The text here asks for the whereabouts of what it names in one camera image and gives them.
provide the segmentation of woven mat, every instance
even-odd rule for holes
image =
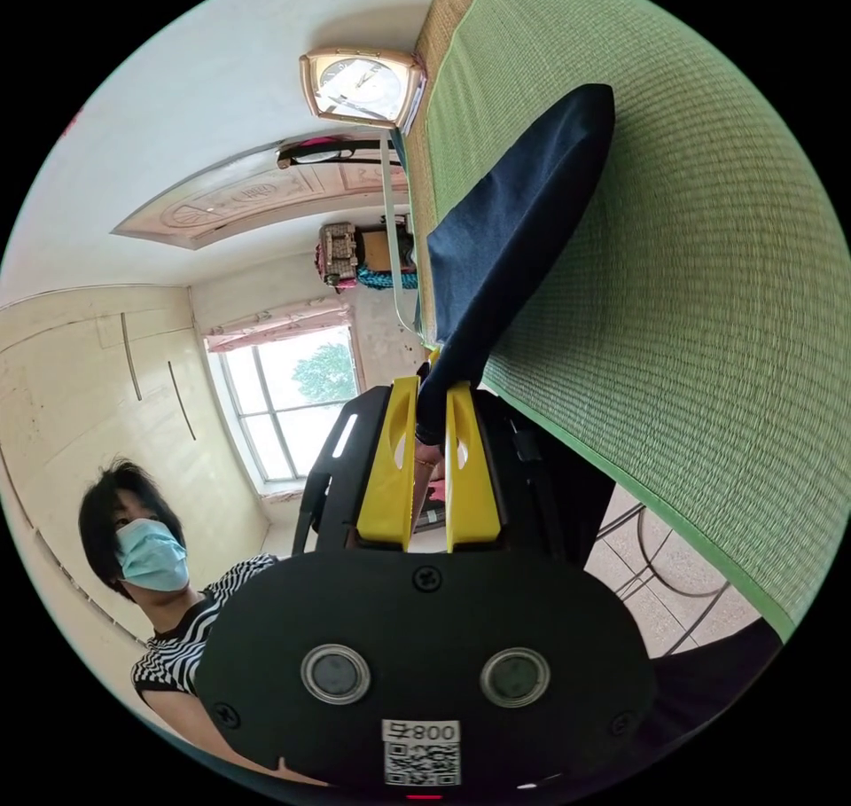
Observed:
[[[432,0],[417,40],[417,55],[425,64],[427,80],[417,117],[411,125],[408,136],[405,137],[405,154],[408,160],[411,219],[418,248],[417,274],[421,318],[434,318],[432,270],[428,263],[428,254],[419,250],[420,245],[425,247],[426,236],[437,226],[427,145],[428,104],[452,36],[472,2],[473,0]],[[433,333],[428,333],[427,336],[426,341],[433,344]]]
[[[411,136],[431,171],[419,228],[584,82],[614,88],[610,160],[486,382],[644,501],[786,639],[851,510],[851,263],[766,100],[645,0],[475,0],[432,79],[427,134]],[[423,319],[428,339],[427,301]]]

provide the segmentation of yellow clamp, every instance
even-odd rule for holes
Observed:
[[[499,513],[469,384],[446,399],[446,551],[457,545],[492,543]]]
[[[405,552],[410,542],[414,500],[418,392],[419,377],[399,378],[393,383],[370,480],[357,518],[357,533],[364,540],[399,544]],[[396,452],[403,437],[405,443],[399,465]]]

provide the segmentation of surgical mask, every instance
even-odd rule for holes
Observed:
[[[162,522],[134,520],[117,533],[124,581],[162,592],[181,591],[189,583],[186,550]]]

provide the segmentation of label sticker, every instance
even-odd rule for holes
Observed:
[[[381,739],[389,786],[461,785],[457,720],[383,720]]]

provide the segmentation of black and white striped shirt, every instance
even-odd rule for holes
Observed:
[[[216,617],[248,579],[279,560],[274,555],[257,555],[240,561],[201,591],[204,598],[171,631],[155,634],[148,641],[148,651],[130,672],[139,696],[144,691],[178,691],[194,696],[195,671]]]

